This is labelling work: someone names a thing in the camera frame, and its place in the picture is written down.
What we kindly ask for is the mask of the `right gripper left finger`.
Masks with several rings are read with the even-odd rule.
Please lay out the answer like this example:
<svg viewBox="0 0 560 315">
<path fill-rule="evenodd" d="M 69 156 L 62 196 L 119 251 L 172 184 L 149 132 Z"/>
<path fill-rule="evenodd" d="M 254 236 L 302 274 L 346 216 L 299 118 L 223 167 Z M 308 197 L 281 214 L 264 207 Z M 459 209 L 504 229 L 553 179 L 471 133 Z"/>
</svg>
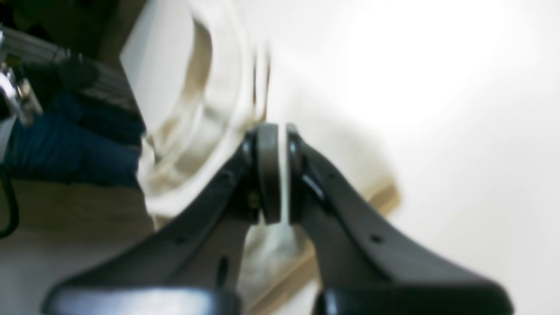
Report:
<svg viewBox="0 0 560 315">
<path fill-rule="evenodd" d="M 278 126 L 258 124 L 156 234 L 52 288 L 45 315 L 240 315 L 246 235 L 281 218 Z"/>
</svg>

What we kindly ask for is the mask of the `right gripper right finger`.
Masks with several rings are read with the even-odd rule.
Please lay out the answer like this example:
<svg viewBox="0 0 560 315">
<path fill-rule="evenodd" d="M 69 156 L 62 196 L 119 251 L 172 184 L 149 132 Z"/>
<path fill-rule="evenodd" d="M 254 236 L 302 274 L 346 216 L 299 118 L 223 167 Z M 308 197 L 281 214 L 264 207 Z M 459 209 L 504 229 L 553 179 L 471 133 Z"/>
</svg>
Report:
<svg viewBox="0 0 560 315">
<path fill-rule="evenodd" d="M 392 226 L 328 159 L 287 126 L 290 223 L 315 249 L 314 315 L 511 315 L 496 282 L 432 253 Z"/>
</svg>

